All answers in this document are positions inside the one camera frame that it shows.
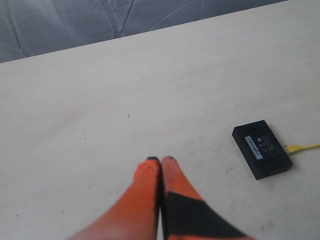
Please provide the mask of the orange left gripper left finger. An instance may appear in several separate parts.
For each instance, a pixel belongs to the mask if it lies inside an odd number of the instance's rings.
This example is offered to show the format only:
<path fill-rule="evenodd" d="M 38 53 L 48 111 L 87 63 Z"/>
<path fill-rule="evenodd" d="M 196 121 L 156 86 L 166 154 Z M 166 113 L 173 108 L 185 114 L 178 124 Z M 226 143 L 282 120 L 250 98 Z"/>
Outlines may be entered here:
<path fill-rule="evenodd" d="M 155 240 L 159 220 L 160 161 L 148 157 L 116 203 L 71 240 Z"/>

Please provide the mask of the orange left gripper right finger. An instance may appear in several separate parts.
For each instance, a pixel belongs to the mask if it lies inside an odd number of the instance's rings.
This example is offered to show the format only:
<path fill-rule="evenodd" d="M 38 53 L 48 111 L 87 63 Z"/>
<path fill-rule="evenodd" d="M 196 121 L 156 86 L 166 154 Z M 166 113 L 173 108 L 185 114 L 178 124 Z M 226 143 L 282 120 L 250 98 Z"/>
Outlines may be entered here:
<path fill-rule="evenodd" d="M 162 231 L 165 240 L 252 240 L 218 215 L 194 189 L 177 160 L 161 161 Z"/>

